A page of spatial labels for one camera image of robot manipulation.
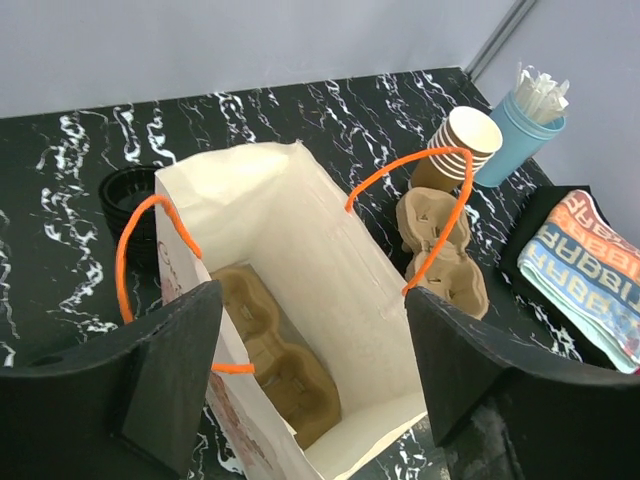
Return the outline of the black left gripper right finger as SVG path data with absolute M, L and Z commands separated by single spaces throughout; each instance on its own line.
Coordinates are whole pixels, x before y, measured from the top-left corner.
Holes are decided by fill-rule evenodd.
M 405 308 L 451 478 L 638 478 L 638 376 L 557 356 L 422 287 Z

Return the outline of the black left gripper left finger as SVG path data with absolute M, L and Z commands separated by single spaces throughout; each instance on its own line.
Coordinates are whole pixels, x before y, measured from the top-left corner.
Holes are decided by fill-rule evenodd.
M 221 285 L 206 281 L 87 343 L 2 369 L 2 478 L 184 478 L 221 315 Z

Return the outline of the pulp cup carrier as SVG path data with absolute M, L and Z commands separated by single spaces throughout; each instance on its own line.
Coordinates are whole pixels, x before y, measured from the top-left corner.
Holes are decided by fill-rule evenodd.
M 451 194 L 425 187 L 412 188 L 399 200 L 396 220 L 402 250 L 413 255 L 406 280 L 432 253 L 456 203 Z M 419 285 L 480 320 L 489 309 L 489 298 L 481 269 L 466 251 L 470 240 L 469 222 L 461 213 Z
M 211 274 L 223 304 L 255 366 L 254 378 L 278 413 L 309 448 L 341 421 L 335 382 L 275 297 L 249 265 Z

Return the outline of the paper bag orange handles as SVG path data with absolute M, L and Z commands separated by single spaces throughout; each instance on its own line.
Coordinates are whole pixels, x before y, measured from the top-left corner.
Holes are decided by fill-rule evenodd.
M 155 211 L 165 302 L 249 265 L 337 387 L 341 421 L 302 449 L 223 307 L 206 399 L 249 479 L 347 479 L 426 416 L 410 282 L 354 213 L 355 198 L 304 145 L 258 143 L 157 170 L 142 202 Z

